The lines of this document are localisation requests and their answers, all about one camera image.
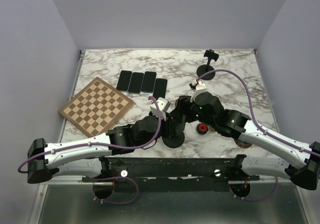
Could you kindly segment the black phone silver edge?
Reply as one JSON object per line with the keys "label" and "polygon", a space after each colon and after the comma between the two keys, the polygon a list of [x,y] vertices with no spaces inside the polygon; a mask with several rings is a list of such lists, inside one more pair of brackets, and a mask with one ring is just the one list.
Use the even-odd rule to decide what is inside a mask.
{"label": "black phone silver edge", "polygon": [[168,80],[164,78],[157,78],[155,80],[154,90],[152,96],[157,100],[158,98],[165,98],[167,91]]}

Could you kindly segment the black round-base clamp stand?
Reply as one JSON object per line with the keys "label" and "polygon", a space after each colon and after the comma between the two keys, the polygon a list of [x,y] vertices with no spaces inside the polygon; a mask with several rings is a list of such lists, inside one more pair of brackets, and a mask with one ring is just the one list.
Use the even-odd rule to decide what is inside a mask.
{"label": "black round-base clamp stand", "polygon": [[205,58],[207,58],[207,64],[203,64],[203,65],[200,65],[197,70],[196,70],[196,74],[198,77],[210,72],[210,71],[213,71],[214,68],[211,66],[211,61],[213,60],[214,62],[216,62],[218,59],[219,59],[219,54],[216,53],[214,50],[212,49],[207,49],[203,56]]}

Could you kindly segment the dark phone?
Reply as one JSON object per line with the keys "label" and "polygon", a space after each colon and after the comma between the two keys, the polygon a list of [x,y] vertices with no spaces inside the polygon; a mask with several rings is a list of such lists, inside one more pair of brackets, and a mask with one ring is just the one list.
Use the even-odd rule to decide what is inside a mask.
{"label": "dark phone", "polygon": [[156,82],[157,73],[154,71],[146,71],[143,76],[141,89],[143,93],[152,93]]}

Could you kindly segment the black phone teal edge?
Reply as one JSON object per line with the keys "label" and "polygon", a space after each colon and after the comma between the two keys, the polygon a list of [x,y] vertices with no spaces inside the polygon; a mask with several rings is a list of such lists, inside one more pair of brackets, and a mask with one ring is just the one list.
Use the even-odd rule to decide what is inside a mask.
{"label": "black phone teal edge", "polygon": [[144,78],[144,73],[133,72],[130,79],[130,84],[128,87],[128,93],[139,94],[141,92],[143,78]]}

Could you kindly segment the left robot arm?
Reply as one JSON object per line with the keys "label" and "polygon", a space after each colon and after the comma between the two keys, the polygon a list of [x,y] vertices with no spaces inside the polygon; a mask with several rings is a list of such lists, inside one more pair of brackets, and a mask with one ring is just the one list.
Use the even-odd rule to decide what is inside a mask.
{"label": "left robot arm", "polygon": [[184,143],[185,116],[167,113],[158,117],[150,113],[134,124],[115,127],[107,132],[83,140],[65,143],[48,143],[35,139],[27,152],[27,183],[40,184],[56,176],[83,175],[104,182],[110,178],[111,169],[99,164],[96,167],[72,170],[73,162],[85,159],[132,153],[155,142],[158,138],[170,148]]}

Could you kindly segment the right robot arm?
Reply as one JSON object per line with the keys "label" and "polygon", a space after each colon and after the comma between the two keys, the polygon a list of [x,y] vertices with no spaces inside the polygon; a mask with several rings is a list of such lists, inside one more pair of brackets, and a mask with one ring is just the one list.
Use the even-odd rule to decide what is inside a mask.
{"label": "right robot arm", "polygon": [[195,99],[180,96],[175,102],[175,110],[187,123],[199,121],[223,137],[256,145],[277,156],[277,159],[262,161],[245,157],[242,162],[230,167],[230,175],[234,179],[241,180],[247,175],[274,176],[288,179],[306,190],[317,189],[320,177],[319,142],[299,142],[269,130],[240,111],[225,109],[219,98],[207,91]]}

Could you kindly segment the wooden disc phone stand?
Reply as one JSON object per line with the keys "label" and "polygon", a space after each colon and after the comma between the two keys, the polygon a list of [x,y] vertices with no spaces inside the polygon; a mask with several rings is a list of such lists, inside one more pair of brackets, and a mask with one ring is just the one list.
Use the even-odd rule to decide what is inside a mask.
{"label": "wooden disc phone stand", "polygon": [[246,141],[242,141],[242,140],[238,140],[238,139],[235,139],[234,141],[238,147],[243,148],[243,149],[247,149],[252,146],[252,143],[249,143]]}

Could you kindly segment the black red round cap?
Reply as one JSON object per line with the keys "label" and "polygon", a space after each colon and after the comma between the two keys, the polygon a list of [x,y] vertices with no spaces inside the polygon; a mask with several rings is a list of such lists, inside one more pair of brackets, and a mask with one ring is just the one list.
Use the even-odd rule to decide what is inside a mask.
{"label": "black red round cap", "polygon": [[204,123],[199,123],[196,126],[196,131],[200,135],[205,135],[208,132],[208,130],[209,130],[208,126]]}

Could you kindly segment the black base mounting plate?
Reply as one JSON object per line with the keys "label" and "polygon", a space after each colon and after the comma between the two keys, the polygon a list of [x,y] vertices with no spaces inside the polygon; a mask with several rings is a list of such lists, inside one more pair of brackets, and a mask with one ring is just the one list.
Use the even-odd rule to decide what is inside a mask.
{"label": "black base mounting plate", "polygon": [[244,158],[244,154],[235,158],[101,157],[93,192],[99,198],[136,191],[227,192],[230,182],[260,179],[242,171]]}

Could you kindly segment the wooden chessboard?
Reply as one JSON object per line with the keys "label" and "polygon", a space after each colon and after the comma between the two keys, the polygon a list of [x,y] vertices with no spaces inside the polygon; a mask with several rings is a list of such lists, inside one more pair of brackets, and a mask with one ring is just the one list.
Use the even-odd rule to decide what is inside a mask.
{"label": "wooden chessboard", "polygon": [[96,77],[58,113],[91,138],[110,130],[133,105],[132,99]]}

